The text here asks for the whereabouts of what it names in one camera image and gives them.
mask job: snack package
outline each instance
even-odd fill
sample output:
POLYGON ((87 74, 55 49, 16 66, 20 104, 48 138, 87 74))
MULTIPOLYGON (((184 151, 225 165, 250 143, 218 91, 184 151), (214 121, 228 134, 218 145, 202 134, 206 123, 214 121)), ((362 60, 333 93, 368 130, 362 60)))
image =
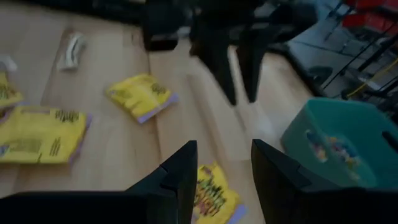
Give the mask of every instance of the snack package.
POLYGON ((0 120, 0 162, 59 164, 78 153, 91 116, 16 106, 0 120))
POLYGON ((246 213, 217 164, 199 167, 193 206, 192 223, 196 224, 234 224, 246 213))
POLYGON ((178 100, 176 94, 161 86, 148 74, 141 74, 114 84, 106 94, 127 109, 139 123, 147 121, 178 100))
POLYGON ((8 83, 6 72, 0 71, 0 110, 14 106, 22 100, 22 94, 8 83))

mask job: yellow bag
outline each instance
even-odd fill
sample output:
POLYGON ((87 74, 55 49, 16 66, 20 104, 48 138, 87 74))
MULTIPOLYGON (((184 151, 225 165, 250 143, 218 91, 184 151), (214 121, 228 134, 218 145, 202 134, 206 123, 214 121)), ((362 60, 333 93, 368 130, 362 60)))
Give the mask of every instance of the yellow bag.
POLYGON ((178 97, 162 87, 148 74, 128 78, 114 84, 106 94, 127 109, 139 123, 147 121, 178 97))
POLYGON ((41 106, 16 106, 0 123, 0 162, 67 163, 91 116, 41 106))
POLYGON ((245 213, 239 195, 228 188, 217 164, 200 166, 195 194, 193 221, 196 224, 234 223, 245 213))
POLYGON ((22 94, 8 83, 6 73, 0 72, 0 109, 14 106, 22 100, 22 94))

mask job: red object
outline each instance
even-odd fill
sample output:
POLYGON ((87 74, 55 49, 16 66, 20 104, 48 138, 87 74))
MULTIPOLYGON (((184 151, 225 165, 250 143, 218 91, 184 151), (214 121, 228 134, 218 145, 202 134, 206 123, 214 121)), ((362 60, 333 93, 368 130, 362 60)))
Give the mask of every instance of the red object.
POLYGON ((372 9, 375 7, 382 6, 386 0, 359 0, 356 3, 356 9, 372 9))
POLYGON ((385 6, 393 11, 398 11, 398 0, 386 0, 385 6))
POLYGON ((345 4, 356 9, 374 9, 385 7, 392 11, 398 11, 398 0, 345 0, 345 4))
POLYGON ((358 0, 345 0, 344 3, 347 4, 347 5, 349 5, 349 6, 355 7, 357 1, 358 1, 358 0))
MULTIPOLYGON (((363 27, 365 29, 373 30, 379 33, 384 32, 385 30, 390 28, 391 25, 393 25, 392 21, 372 13, 351 14, 347 15, 343 19, 343 27, 347 28, 363 27)), ((396 33, 398 33, 397 25, 391 28, 388 32, 388 34, 396 34, 396 33)))

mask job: light wood surface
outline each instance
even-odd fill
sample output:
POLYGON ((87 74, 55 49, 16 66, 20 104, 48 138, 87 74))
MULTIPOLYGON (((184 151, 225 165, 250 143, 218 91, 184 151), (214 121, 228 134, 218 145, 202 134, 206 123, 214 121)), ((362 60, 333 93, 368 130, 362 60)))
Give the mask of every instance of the light wood surface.
POLYGON ((186 40, 172 52, 147 54, 134 27, 4 2, 0 29, 0 54, 11 55, 19 66, 10 81, 28 103, 93 115, 73 164, 0 165, 0 197, 28 190, 124 190, 194 139, 199 164, 218 162, 247 206, 240 223, 264 223, 252 179, 251 139, 282 150, 279 138, 311 97, 283 57, 265 55, 258 101, 249 104, 230 49, 239 101, 232 108, 209 71, 188 56, 186 40), (88 44, 76 72, 59 72, 55 65, 70 29, 82 32, 88 44), (179 102, 138 124, 104 91, 146 72, 176 92, 179 102))

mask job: black equipment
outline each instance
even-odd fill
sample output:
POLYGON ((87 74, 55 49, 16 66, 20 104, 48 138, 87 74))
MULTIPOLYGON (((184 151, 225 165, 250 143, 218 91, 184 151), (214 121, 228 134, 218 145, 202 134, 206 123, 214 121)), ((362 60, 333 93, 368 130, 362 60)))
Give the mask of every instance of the black equipment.
POLYGON ((179 38, 189 37, 190 55, 208 67, 232 105, 237 102, 227 52, 230 45, 237 46, 246 94, 255 102, 268 46, 294 38, 318 20, 314 4, 283 1, 277 7, 266 0, 23 1, 141 26, 148 51, 173 50, 179 38))
POLYGON ((197 142, 189 141, 147 177, 123 192, 26 192, 0 200, 13 218, 57 221, 125 220, 145 224, 188 224, 198 174, 197 142))
MULTIPOLYGON (((268 224, 394 223, 397 190, 341 188, 258 139, 252 142, 251 159, 268 224)), ((39 219, 32 215, 41 212, 73 220, 117 218, 143 224, 189 224, 197 160, 197 143, 190 141, 124 192, 27 192, 0 200, 0 208, 3 214, 23 214, 13 217, 14 221, 39 219)))
POLYGON ((266 223, 394 223, 397 189, 342 188, 261 140, 252 171, 266 223))

